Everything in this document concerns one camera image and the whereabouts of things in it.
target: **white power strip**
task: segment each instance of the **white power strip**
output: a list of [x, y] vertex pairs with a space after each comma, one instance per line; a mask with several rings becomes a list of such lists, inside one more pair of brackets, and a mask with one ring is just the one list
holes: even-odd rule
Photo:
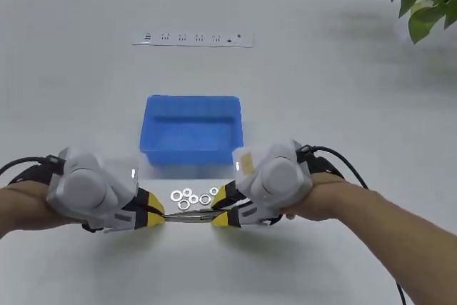
[[252, 48], [253, 37], [241, 32], [141, 31], [133, 35], [135, 46], [222, 46]]

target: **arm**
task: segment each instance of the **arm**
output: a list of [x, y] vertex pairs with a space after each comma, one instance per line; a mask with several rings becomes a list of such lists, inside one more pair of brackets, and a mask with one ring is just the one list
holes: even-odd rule
[[57, 214], [47, 203], [48, 186], [24, 181], [0, 189], [0, 238], [14, 230], [43, 230], [77, 223]]
[[385, 200], [325, 174], [289, 213], [334, 218], [361, 239], [417, 305], [455, 304], [457, 236]]

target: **black cable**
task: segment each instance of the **black cable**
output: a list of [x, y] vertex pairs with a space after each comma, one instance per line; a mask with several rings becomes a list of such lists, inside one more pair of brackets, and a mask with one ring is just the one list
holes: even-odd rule
[[[307, 152], [313, 154], [317, 151], [325, 151], [327, 153], [330, 153], [336, 157], [338, 157], [340, 160], [342, 160], [342, 162], [352, 171], [352, 173], [354, 174], [354, 176], [357, 178], [358, 182], [360, 182], [360, 184], [362, 185], [363, 188], [365, 189], [368, 189], [368, 186], [366, 184], [366, 182], [362, 179], [362, 177], [360, 176], [360, 174], [357, 172], [357, 170], [354, 168], [354, 166], [351, 164], [351, 162], [348, 161], [348, 159], [346, 157], [344, 157], [343, 155], [341, 155], [340, 153], [338, 153], [336, 150], [333, 150], [332, 148], [327, 148], [326, 146], [304, 146], [302, 147], [301, 149], [299, 149], [299, 151], [302, 151], [304, 152], [305, 154]], [[401, 298], [401, 303], [402, 305], [406, 305], [406, 299], [405, 299], [405, 294], [403, 292], [403, 289], [401, 288], [400, 284], [398, 282], [396, 282], [397, 284], [397, 289], [398, 289], [398, 292], [400, 294], [400, 298]]]
[[17, 159], [5, 164], [3, 167], [0, 168], [0, 176], [10, 169], [11, 167], [17, 166], [18, 164], [25, 164], [27, 162], [38, 162], [39, 164], [49, 164], [49, 159], [45, 157], [24, 157], [22, 159]]

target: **yellow label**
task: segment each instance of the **yellow label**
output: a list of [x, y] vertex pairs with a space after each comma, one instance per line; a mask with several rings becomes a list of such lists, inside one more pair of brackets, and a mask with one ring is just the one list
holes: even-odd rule
[[241, 171], [244, 175], [250, 175], [254, 172], [254, 165], [252, 163], [251, 153], [244, 154], [241, 157]]

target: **white surface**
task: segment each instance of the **white surface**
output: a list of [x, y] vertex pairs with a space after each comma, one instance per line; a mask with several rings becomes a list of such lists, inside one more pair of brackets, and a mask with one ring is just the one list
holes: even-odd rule
[[[120, 158], [138, 145], [149, 94], [233, 94], [246, 143], [331, 146], [370, 186], [456, 232], [456, 51], [400, 43], [397, 11], [388, 0], [0, 0], [0, 162], [74, 141]], [[246, 28], [256, 47], [131, 45], [137, 28], [184, 25]], [[143, 186], [175, 210], [170, 191], [220, 183]], [[399, 304], [383, 267], [332, 221], [17, 232], [0, 241], [0, 266], [2, 304]]]
[[253, 37], [240, 31], [138, 31], [133, 35], [133, 44], [139, 46], [213, 46], [252, 48]]

